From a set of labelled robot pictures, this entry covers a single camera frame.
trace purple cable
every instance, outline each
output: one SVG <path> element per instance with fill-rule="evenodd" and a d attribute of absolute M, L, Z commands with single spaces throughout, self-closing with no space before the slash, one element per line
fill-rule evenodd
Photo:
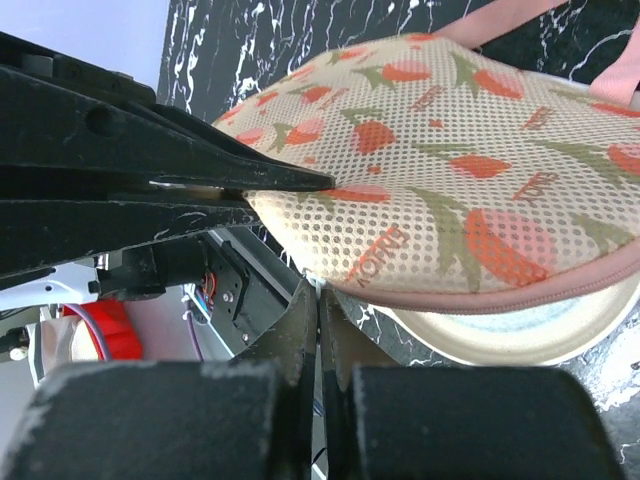
<path fill-rule="evenodd" d="M 89 330 L 91 330 L 91 333 L 93 333 L 93 337 L 96 339 L 96 342 L 98 342 L 100 353 L 102 354 L 102 358 L 104 359 L 104 361 L 110 362 L 111 360 L 113 360 L 113 358 L 111 357 L 111 352 L 109 351 L 109 346 L 107 345 L 107 339 L 104 338 L 102 330 L 100 330 L 98 323 L 91 316 L 91 314 L 77 303 L 66 303 L 64 306 L 69 310 L 73 310 L 74 312 L 76 312 L 78 315 L 80 315 L 80 318 L 84 320 L 84 323 L 87 325 Z"/>
<path fill-rule="evenodd" d="M 202 350 L 200 350 L 200 343 L 198 343 L 198 337 L 196 337 L 196 329 L 193 325 L 193 313 L 191 310 L 186 311 L 187 318 L 187 327 L 189 328 L 189 338 L 191 338 L 191 344 L 193 345 L 193 350 L 196 352 L 196 356 L 198 360 L 204 362 L 204 357 L 202 356 Z"/>

